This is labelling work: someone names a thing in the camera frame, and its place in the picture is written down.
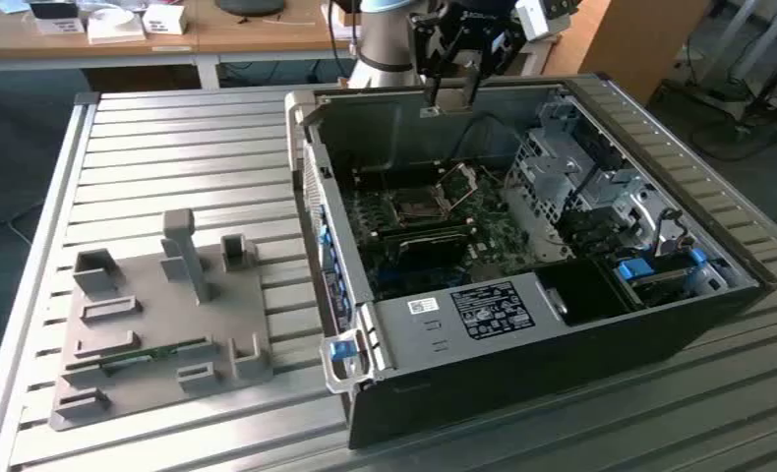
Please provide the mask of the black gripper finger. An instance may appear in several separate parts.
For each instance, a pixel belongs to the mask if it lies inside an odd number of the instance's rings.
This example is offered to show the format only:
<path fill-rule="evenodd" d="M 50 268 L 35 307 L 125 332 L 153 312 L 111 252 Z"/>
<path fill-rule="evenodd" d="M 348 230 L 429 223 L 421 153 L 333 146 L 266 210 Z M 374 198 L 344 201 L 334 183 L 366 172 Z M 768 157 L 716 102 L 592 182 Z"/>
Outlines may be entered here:
<path fill-rule="evenodd" d="M 503 75 L 513 63 L 524 46 L 524 37 L 503 36 L 474 51 L 466 66 L 464 87 L 465 106 L 472 107 L 481 83 L 493 75 Z"/>
<path fill-rule="evenodd" d="M 428 107 L 436 107 L 436 98 L 442 79 L 442 59 L 440 43 L 432 43 L 434 29 L 414 29 L 414 67 L 425 87 Z"/>

